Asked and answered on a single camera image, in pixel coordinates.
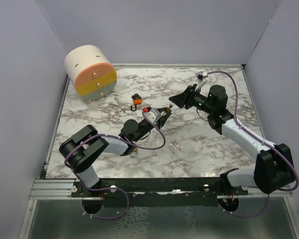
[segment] white marble table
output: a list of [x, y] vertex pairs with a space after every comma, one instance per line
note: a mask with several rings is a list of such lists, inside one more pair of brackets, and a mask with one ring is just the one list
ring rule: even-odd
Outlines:
[[[60, 117], [46, 178], [75, 178], [63, 162], [59, 153], [60, 144], [78, 130], [92, 124], [98, 131], [118, 135], [128, 119], [142, 120], [141, 108], [166, 107], [168, 98], [183, 92], [195, 82], [198, 71], [219, 68], [121, 68], [117, 69], [118, 82], [115, 90], [103, 99], [86, 102], [80, 98], [70, 83]], [[258, 120], [240, 68], [223, 68], [234, 77], [239, 93], [239, 119], [254, 132], [260, 133]], [[221, 74], [208, 77], [202, 88], [207, 94], [210, 86], [222, 85], [228, 94], [227, 108], [234, 111], [234, 89], [230, 79]], [[138, 93], [143, 100], [139, 110], [132, 112], [131, 95]], [[102, 154], [93, 164], [103, 178], [152, 178], [152, 177], [208, 177], [219, 176], [234, 167], [249, 166], [252, 158], [236, 143], [212, 130], [207, 122], [199, 118], [194, 108], [189, 110], [172, 108], [172, 116], [162, 128], [166, 146], [157, 151], [139, 150], [136, 158]], [[177, 141], [181, 151], [170, 146]], [[152, 130], [150, 136], [139, 141], [146, 147], [161, 145], [159, 133]]]

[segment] gray wall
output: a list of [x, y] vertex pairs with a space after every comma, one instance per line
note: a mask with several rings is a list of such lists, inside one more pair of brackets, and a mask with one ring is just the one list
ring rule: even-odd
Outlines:
[[0, 239], [17, 238], [65, 84], [65, 52], [32, 0], [0, 0]]
[[299, 173], [299, 0], [282, 1], [246, 74], [265, 136], [291, 147]]
[[112, 63], [246, 63], [281, 0], [38, 0], [67, 50]]

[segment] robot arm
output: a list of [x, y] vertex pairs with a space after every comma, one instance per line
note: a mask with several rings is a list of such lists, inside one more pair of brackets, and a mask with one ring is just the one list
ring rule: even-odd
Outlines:
[[[289, 147], [285, 144], [276, 145], [263, 139], [235, 119], [234, 115], [226, 109], [228, 96], [224, 87], [214, 85], [210, 88], [208, 96], [200, 94], [205, 77], [198, 75], [200, 85], [188, 86], [183, 93], [172, 96], [169, 100], [179, 108], [196, 107], [198, 110], [208, 113], [207, 119], [211, 128], [236, 142], [255, 160], [255, 168], [234, 169], [224, 173], [227, 183], [232, 187], [257, 187], [262, 192], [269, 194], [294, 182], [295, 176], [290, 167], [270, 148], [270, 146], [274, 147], [293, 166]], [[262, 142], [258, 142], [251, 135], [262, 139]]]
[[59, 151], [66, 158], [66, 165], [73, 169], [87, 187], [92, 187], [99, 181], [92, 163], [100, 154], [129, 155], [135, 149], [133, 142], [143, 139], [154, 128], [153, 125], [163, 127], [171, 116], [170, 108], [171, 105], [161, 109], [144, 108], [146, 119], [140, 123], [129, 119], [124, 123], [119, 136], [102, 134], [92, 125], [87, 125], [63, 142]]

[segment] wire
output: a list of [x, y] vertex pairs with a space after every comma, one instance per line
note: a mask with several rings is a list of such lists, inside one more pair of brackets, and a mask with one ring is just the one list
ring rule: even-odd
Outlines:
[[234, 111], [234, 121], [235, 123], [245, 132], [247, 133], [249, 136], [251, 136], [253, 139], [255, 139], [256, 141], [258, 141], [259, 143], [263, 143], [263, 145], [267, 146], [268, 148], [272, 149], [277, 155], [279, 155], [283, 161], [288, 165], [288, 167], [291, 169], [291, 171], [293, 172], [293, 175], [295, 176], [296, 178], [296, 184], [294, 185], [294, 187], [292, 188], [281, 188], [279, 189], [280, 191], [285, 191], [285, 192], [292, 192], [294, 191], [295, 189], [298, 188], [299, 186], [299, 176], [295, 170], [295, 168], [293, 167], [293, 165], [286, 159], [285, 156], [283, 156], [275, 147], [271, 146], [270, 144], [266, 143], [266, 142], [263, 142], [262, 139], [258, 138], [256, 135], [254, 135], [252, 132], [250, 132], [248, 129], [246, 129], [243, 125], [241, 125], [239, 123], [239, 121], [237, 120], [237, 107], [238, 107], [238, 90], [237, 90], [237, 85], [233, 79], [233, 77], [225, 72], [225, 71], [212, 71], [212, 72], [208, 72], [208, 75], [210, 74], [215, 74], [215, 73], [222, 73], [222, 74], [225, 74], [227, 75], [231, 81], [233, 82], [233, 85], [234, 85], [234, 88], [235, 88], [235, 95], [236, 95], [236, 99], [235, 99], [235, 111]]
[[[286, 159], [286, 157], [284, 157], [276, 148], [272, 147], [270, 144], [266, 143], [266, 142], [263, 142], [260, 138], [258, 138], [256, 135], [254, 135], [252, 132], [250, 132], [249, 130], [247, 130], [243, 125], [241, 125], [239, 123], [239, 121], [237, 120], [237, 108], [238, 108], [238, 90], [237, 90], [237, 85], [235, 83], [235, 80], [234, 78], [228, 73], [228, 72], [225, 72], [225, 71], [211, 71], [211, 72], [208, 72], [207, 74], [208, 75], [211, 75], [211, 74], [215, 74], [215, 73], [222, 73], [222, 74], [225, 74], [227, 75], [230, 80], [232, 81], [233, 85], [234, 85], [234, 88], [235, 88], [235, 111], [234, 111], [234, 121], [235, 123], [245, 132], [247, 133], [249, 136], [251, 136], [253, 139], [255, 139], [256, 141], [260, 142], [260, 143], [263, 143], [265, 146], [267, 146], [268, 148], [270, 148], [271, 150], [273, 150], [277, 155], [279, 155], [283, 161], [288, 165], [288, 167], [291, 169], [291, 171], [293, 172], [295, 178], [296, 178], [296, 184], [294, 185], [294, 187], [292, 188], [287, 188], [287, 189], [284, 189], [284, 188], [281, 188], [279, 189], [280, 191], [285, 191], [285, 192], [292, 192], [294, 191], [295, 189], [298, 188], [299, 186], [299, 176], [295, 170], [295, 168], [292, 166], [292, 164]], [[229, 212], [229, 211], [226, 211], [225, 209], [223, 210], [224, 212], [226, 213], [229, 213], [231, 215], [234, 215], [236, 217], [240, 217], [240, 218], [254, 218], [254, 217], [257, 217], [257, 216], [260, 216], [261, 214], [263, 214], [267, 209], [268, 209], [268, 205], [269, 205], [269, 201], [270, 201], [270, 195], [268, 194], [268, 197], [267, 197], [267, 203], [265, 205], [265, 207], [258, 213], [254, 214], [254, 215], [240, 215], [240, 214], [235, 214], [235, 213], [232, 213], [232, 212]]]
[[202, 118], [202, 117], [200, 116], [200, 114], [199, 114], [199, 112], [198, 112], [198, 108], [196, 108], [196, 112], [197, 112], [198, 116], [199, 116], [203, 121], [208, 122], [208, 120], [205, 120], [204, 118]]
[[[157, 149], [160, 149], [160, 148], [163, 148], [166, 144], [166, 138], [163, 134], [163, 132], [154, 124], [152, 123], [146, 116], [145, 116], [145, 113], [142, 112], [142, 115], [143, 117], [145, 118], [145, 120], [150, 124], [152, 125], [159, 133], [160, 135], [162, 136], [163, 138], [163, 144], [159, 147], [156, 147], [156, 148], [146, 148], [146, 147], [141, 147], [141, 146], [138, 146], [136, 144], [133, 144], [129, 141], [126, 141], [124, 139], [122, 139], [121, 137], [119, 136], [114, 136], [114, 135], [106, 135], [106, 134], [97, 134], [97, 135], [94, 135], [92, 137], [89, 137], [88, 139], [86, 139], [85, 141], [83, 141], [82, 143], [80, 143], [77, 147], [75, 147], [66, 157], [65, 157], [65, 160], [64, 160], [64, 164], [65, 166], [67, 166], [68, 168], [72, 169], [71, 165], [68, 163], [70, 157], [79, 149], [81, 148], [83, 145], [87, 144], [88, 142], [90, 142], [91, 140], [95, 139], [95, 138], [98, 138], [98, 137], [110, 137], [110, 138], [116, 138], [128, 145], [131, 145], [133, 147], [136, 147], [136, 148], [140, 148], [140, 149], [146, 149], [146, 150], [157, 150]], [[86, 188], [87, 190], [89, 191], [93, 191], [93, 192], [97, 192], [97, 191], [104, 191], [104, 190], [113, 190], [113, 189], [117, 189], [119, 191], [121, 191], [124, 196], [126, 197], [126, 201], [127, 201], [127, 205], [126, 205], [126, 208], [125, 210], [118, 216], [115, 216], [115, 217], [101, 217], [101, 216], [97, 216], [97, 215], [94, 215], [94, 214], [88, 214], [87, 212], [84, 211], [84, 214], [87, 214], [91, 217], [94, 217], [94, 218], [98, 218], [98, 219], [103, 219], [103, 220], [115, 220], [115, 219], [118, 219], [120, 217], [122, 217], [124, 214], [126, 214], [129, 210], [129, 206], [130, 206], [130, 200], [129, 200], [129, 196], [127, 195], [127, 193], [121, 189], [121, 188], [98, 188], [98, 189], [94, 189], [94, 188], [89, 188], [88, 186], [85, 185], [85, 183], [81, 180], [81, 178], [79, 177], [79, 175], [77, 173], [74, 172], [74, 170], [72, 169], [74, 175], [80, 180], [82, 186], [84, 188]]]

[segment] bolt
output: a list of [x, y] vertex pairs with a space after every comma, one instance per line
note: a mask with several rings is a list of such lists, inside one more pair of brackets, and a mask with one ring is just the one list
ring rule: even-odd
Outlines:
[[209, 185], [208, 185], [208, 184], [204, 184], [203, 187], [204, 187], [204, 191], [205, 191], [205, 192], [208, 192], [208, 191], [209, 191], [209, 188], [208, 188]]
[[110, 191], [111, 191], [112, 193], [114, 193], [114, 192], [116, 192], [116, 189], [110, 189]]
[[72, 193], [75, 193], [76, 191], [78, 191], [77, 187], [73, 186], [73, 187], [71, 188], [71, 192], [72, 192]]

